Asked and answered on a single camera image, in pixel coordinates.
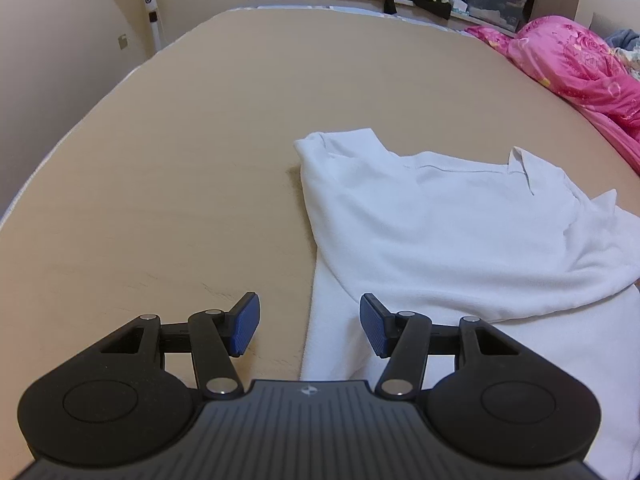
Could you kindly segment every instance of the blue gripper pad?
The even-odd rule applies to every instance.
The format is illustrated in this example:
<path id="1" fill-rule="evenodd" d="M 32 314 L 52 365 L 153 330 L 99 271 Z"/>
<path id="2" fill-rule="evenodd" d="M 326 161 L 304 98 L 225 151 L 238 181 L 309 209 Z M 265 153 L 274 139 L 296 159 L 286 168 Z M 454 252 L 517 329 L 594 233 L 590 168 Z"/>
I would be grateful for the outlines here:
<path id="1" fill-rule="evenodd" d="M 360 324 L 377 356 L 390 356 L 389 338 L 385 334 L 385 319 L 393 321 L 391 314 L 373 294 L 360 298 Z"/>
<path id="2" fill-rule="evenodd" d="M 255 329 L 260 323 L 260 299 L 257 294 L 246 294 L 233 307 L 230 314 L 236 314 L 236 322 L 229 338 L 229 355 L 240 357 L 249 346 Z"/>

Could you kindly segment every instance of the fan pole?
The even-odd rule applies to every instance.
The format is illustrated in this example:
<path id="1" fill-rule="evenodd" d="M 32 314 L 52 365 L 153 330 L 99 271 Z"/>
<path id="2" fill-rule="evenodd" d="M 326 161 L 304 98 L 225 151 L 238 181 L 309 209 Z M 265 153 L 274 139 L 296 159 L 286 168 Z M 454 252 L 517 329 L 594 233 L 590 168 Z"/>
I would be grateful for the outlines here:
<path id="1" fill-rule="evenodd" d="M 156 0 L 145 0 L 145 9 L 149 14 L 149 24 L 154 37 L 154 49 L 158 53 L 162 50 L 162 43 L 160 41 L 160 30 L 158 29 L 158 4 Z"/>

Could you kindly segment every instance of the logo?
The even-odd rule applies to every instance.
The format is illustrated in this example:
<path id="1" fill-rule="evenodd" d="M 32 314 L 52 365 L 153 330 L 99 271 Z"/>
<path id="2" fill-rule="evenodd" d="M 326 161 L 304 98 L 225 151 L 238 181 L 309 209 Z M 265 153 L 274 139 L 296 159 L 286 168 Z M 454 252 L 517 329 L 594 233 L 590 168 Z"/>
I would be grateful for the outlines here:
<path id="1" fill-rule="evenodd" d="M 304 388 L 300 388 L 300 392 L 305 394 L 307 397 L 315 395 L 316 393 L 318 393 L 318 391 L 319 390 L 315 386 L 311 386 L 311 384 L 308 384 Z"/>

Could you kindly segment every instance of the beige bed sheet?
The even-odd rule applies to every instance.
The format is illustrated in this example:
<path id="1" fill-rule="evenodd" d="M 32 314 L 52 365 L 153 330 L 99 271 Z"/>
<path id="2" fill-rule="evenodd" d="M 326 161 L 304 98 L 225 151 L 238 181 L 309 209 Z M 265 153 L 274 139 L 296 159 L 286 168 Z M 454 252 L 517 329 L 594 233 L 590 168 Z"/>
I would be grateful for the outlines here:
<path id="1" fill-rule="evenodd" d="M 364 126 L 401 155 L 500 163 L 521 146 L 640 214 L 615 150 L 474 38 L 332 10 L 221 14 L 104 98 L 0 232 L 0 478 L 30 460 L 24 389 L 139 314 L 185 321 L 254 290 L 241 377 L 295 379 L 315 245 L 292 143 Z M 193 381 L 182 357 L 168 369 Z"/>

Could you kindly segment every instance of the pink comforter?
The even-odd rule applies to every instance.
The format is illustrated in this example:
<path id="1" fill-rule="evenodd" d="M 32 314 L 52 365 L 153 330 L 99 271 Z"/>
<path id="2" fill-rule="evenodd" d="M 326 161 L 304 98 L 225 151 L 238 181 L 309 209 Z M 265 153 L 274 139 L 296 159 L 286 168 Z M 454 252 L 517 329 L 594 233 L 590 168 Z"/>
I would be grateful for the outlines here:
<path id="1" fill-rule="evenodd" d="M 466 31 L 569 101 L 640 174 L 640 82 L 603 39 L 561 16 L 534 20 L 514 39 L 489 27 Z"/>

